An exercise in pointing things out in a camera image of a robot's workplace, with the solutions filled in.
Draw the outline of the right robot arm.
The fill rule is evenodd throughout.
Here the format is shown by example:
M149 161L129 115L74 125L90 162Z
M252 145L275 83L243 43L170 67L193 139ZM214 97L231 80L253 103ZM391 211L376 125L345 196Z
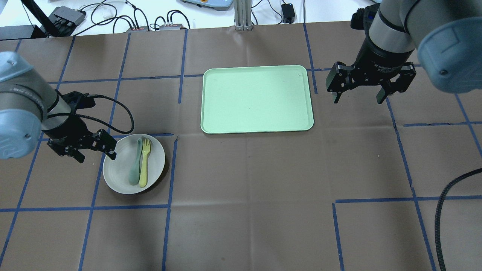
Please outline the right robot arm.
M436 89L481 89L480 0L383 0L358 9L351 28L363 30L365 39L352 65L336 62L329 72L334 103L359 86L379 85L378 104L405 92L416 76L408 61L414 51Z

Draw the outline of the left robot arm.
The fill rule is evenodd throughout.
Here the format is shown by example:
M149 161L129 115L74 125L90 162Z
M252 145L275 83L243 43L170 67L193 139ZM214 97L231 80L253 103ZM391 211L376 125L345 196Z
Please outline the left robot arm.
M116 140L105 130L88 130L77 110L95 106L98 95L72 91L60 94L21 55L0 54L0 153L2 159L22 158L33 151L41 133L58 156L83 163L82 149L116 158Z

